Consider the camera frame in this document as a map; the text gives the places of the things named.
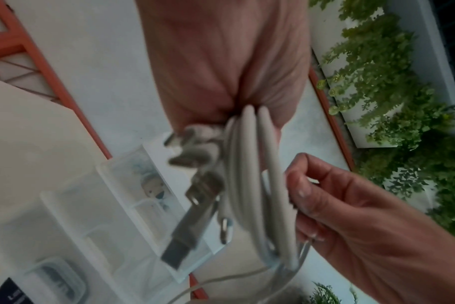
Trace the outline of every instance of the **floor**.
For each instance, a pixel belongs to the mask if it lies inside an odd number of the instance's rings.
[[[114,156],[169,131],[156,92],[133,2],[116,0],[8,0],[59,78]],[[308,152],[341,168],[344,157],[313,87],[308,83],[293,120],[283,129],[280,159],[287,167]],[[232,244],[195,274],[199,281],[254,269],[259,261],[249,237],[236,231]],[[313,250],[295,284],[333,286],[351,302],[349,282]],[[252,292],[263,279],[206,287],[210,296]],[[363,304],[369,300],[361,297]]]

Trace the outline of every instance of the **bundled cord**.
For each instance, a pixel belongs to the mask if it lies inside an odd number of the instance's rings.
[[[237,223],[250,234],[268,268],[277,267],[286,278],[294,276],[302,262],[275,134],[267,108],[256,113],[246,106],[224,128],[192,125],[168,138],[165,145],[182,147],[182,153],[169,163],[197,172],[186,192],[192,206],[172,233],[161,257],[164,262],[178,269],[217,213],[222,243],[230,240]],[[262,165],[267,168],[269,187],[263,183]],[[307,250],[302,250],[304,258]]]

